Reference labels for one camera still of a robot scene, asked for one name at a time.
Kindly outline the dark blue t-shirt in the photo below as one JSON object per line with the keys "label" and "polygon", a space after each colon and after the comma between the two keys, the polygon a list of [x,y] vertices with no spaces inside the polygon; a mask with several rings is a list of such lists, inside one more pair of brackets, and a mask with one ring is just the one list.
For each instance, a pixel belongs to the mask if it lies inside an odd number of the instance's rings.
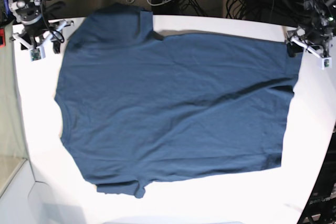
{"label": "dark blue t-shirt", "polygon": [[136,198],[152,182],[277,168],[301,60],[282,42],[162,37],[136,6],[97,10],[64,53],[61,141],[98,192]]}

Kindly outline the red black device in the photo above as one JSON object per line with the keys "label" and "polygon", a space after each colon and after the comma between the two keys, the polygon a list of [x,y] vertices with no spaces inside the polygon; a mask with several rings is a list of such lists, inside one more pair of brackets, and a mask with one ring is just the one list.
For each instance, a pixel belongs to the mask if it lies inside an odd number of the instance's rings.
{"label": "red black device", "polygon": [[5,39],[5,30],[4,28],[0,28],[0,47],[6,46],[6,39]]}

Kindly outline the blue handled tool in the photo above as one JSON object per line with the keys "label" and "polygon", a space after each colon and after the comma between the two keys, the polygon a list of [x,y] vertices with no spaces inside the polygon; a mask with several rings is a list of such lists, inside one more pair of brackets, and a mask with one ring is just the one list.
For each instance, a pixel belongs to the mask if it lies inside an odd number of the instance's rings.
{"label": "blue handled tool", "polygon": [[8,3],[8,0],[3,0],[4,2],[4,8],[5,8],[5,14],[8,16],[11,14],[11,11],[9,9],[9,3]]}

